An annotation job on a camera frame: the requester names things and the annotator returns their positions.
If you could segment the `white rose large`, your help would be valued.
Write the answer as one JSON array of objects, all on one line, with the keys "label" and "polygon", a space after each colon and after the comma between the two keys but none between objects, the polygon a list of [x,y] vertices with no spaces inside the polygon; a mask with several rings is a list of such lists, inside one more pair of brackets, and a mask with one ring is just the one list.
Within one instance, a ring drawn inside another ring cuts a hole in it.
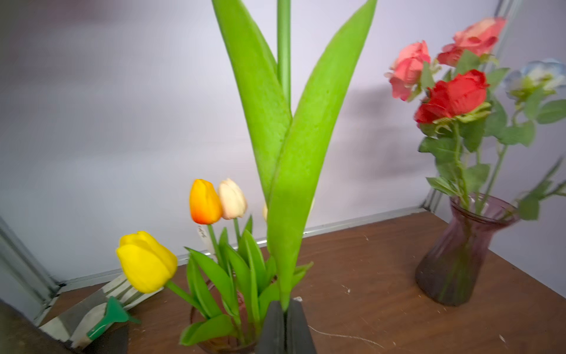
[{"label": "white rose large", "polygon": [[560,169],[564,157],[558,161],[545,174],[539,184],[526,193],[517,204],[517,213],[524,221],[536,221],[539,218],[541,203],[552,196],[565,197],[565,181],[554,183],[552,177]]}]

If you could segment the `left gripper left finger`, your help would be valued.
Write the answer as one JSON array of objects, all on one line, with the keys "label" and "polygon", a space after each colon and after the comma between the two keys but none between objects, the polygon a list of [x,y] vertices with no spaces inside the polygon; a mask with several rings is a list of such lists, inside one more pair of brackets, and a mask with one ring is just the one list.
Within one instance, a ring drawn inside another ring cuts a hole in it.
[{"label": "left gripper left finger", "polygon": [[268,312],[255,353],[285,353],[285,315],[280,301],[273,301],[268,306]]}]

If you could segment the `yellow tulip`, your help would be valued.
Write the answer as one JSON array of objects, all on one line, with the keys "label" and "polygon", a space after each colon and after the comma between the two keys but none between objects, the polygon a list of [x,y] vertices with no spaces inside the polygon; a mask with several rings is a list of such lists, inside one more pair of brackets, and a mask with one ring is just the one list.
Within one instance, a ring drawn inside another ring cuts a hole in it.
[{"label": "yellow tulip", "polygon": [[324,159],[371,28],[375,1],[365,2],[334,34],[291,106],[291,4],[277,4],[277,51],[241,1],[214,1],[234,72],[268,208],[268,251],[279,301],[290,305],[293,273]]},{"label": "yellow tulip", "polygon": [[216,305],[207,309],[205,302],[198,299],[194,280],[187,280],[189,292],[172,281],[178,269],[178,258],[149,233],[140,231],[121,237],[116,255],[125,277],[136,290],[150,294],[169,288],[208,319],[221,313]]}]

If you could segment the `white rose small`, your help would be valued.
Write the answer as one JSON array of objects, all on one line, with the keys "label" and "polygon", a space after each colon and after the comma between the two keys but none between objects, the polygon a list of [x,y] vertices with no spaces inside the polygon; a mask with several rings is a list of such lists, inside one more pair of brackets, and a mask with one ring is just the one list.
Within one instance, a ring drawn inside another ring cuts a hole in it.
[{"label": "white rose small", "polygon": [[538,125],[550,125],[565,118],[565,100],[557,99],[565,87],[565,65],[556,60],[535,60],[522,69],[494,69],[487,74],[490,114],[483,124],[483,136],[494,138],[498,158],[475,210],[483,212],[492,194],[509,147],[529,147]]}]

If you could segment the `pink rose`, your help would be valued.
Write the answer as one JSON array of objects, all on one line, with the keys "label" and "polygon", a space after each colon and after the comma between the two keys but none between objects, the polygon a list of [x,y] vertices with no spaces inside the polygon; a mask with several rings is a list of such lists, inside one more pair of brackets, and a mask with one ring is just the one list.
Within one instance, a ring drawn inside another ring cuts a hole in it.
[{"label": "pink rose", "polygon": [[438,62],[456,67],[466,50],[478,57],[491,53],[506,23],[507,20],[503,17],[491,17],[457,32],[453,37],[453,43],[442,48],[442,52],[437,56]]},{"label": "pink rose", "polygon": [[426,41],[410,44],[400,51],[385,74],[391,84],[393,98],[408,100],[420,80],[424,63],[431,64]]}]

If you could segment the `red rose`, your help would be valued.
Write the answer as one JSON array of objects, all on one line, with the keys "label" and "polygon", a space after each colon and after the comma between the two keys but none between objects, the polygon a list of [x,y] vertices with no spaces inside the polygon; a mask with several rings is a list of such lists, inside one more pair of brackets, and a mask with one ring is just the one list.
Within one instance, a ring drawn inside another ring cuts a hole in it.
[{"label": "red rose", "polygon": [[428,177],[430,186],[471,209],[472,197],[486,183],[488,164],[478,156],[474,165],[471,155],[479,155],[486,118],[492,113],[488,101],[486,75],[476,69],[456,75],[451,81],[438,81],[427,90],[427,96],[415,113],[415,121],[424,139],[418,152],[433,156],[436,177]]}]

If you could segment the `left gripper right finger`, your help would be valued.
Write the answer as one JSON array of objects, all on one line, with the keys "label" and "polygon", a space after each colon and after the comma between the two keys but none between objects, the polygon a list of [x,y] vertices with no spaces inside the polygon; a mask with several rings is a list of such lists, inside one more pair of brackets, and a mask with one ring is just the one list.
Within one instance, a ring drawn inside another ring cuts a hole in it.
[{"label": "left gripper right finger", "polygon": [[286,313],[286,353],[317,354],[302,303],[294,299]]}]

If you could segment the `orange tulip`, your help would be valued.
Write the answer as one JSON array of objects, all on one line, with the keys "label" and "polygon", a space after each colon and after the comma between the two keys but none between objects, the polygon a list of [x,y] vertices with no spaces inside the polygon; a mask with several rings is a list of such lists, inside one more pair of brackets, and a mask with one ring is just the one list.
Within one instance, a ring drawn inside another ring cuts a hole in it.
[{"label": "orange tulip", "polygon": [[190,211],[194,222],[209,225],[222,218],[221,200],[211,182],[196,179],[190,192]]}]

